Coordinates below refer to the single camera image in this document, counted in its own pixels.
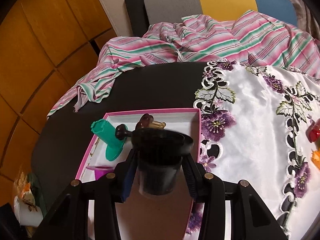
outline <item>white embroidered tablecloth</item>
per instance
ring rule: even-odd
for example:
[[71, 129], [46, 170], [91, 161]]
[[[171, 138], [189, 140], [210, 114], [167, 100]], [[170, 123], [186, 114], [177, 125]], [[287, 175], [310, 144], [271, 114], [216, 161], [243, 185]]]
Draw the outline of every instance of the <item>white embroidered tablecloth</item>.
[[[316, 146], [306, 136], [320, 118], [320, 86], [289, 70], [208, 62], [194, 107], [202, 111], [206, 171], [249, 181], [286, 235], [300, 240], [320, 211], [320, 171], [311, 162]], [[198, 239], [202, 211], [203, 204], [194, 205], [185, 240]]]

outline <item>green plastic toy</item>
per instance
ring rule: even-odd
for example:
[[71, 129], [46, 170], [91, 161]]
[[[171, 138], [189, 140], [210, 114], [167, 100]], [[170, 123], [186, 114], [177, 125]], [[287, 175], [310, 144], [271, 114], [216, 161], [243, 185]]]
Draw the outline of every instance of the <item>green plastic toy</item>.
[[106, 159], [114, 161], [120, 155], [126, 138], [123, 140], [117, 139], [116, 129], [104, 119], [93, 122], [91, 131], [107, 144]]

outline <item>striped fabric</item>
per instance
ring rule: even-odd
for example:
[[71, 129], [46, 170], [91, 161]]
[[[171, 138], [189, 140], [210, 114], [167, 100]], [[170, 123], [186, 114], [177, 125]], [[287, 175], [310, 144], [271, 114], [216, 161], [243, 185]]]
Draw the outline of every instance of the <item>striped fabric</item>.
[[255, 66], [292, 66], [320, 77], [317, 41], [292, 25], [251, 10], [236, 21], [218, 22], [206, 15], [182, 20], [151, 25], [143, 38], [111, 39], [102, 48], [97, 66], [76, 82], [48, 117], [76, 95], [76, 112], [87, 101], [101, 102], [122, 72], [151, 64], [226, 58]]

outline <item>black round table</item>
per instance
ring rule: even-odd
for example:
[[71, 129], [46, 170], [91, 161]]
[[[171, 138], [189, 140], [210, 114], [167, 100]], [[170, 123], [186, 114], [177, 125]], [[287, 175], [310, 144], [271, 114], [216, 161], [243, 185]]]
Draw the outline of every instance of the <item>black round table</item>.
[[92, 122], [110, 112], [193, 107], [205, 66], [205, 62], [183, 62], [136, 68], [117, 77], [110, 96], [100, 103], [88, 102], [75, 113], [74, 98], [54, 113], [31, 159], [47, 208], [76, 177], [93, 136]]

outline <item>wooden cabinet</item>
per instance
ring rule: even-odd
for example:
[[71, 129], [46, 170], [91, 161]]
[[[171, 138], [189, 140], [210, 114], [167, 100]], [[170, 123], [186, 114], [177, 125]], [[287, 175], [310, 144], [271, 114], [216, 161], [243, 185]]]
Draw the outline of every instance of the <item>wooden cabinet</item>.
[[101, 48], [114, 36], [99, 0], [18, 0], [11, 8], [0, 25], [0, 206], [12, 201], [20, 167], [31, 171], [47, 113], [96, 66], [90, 42]]

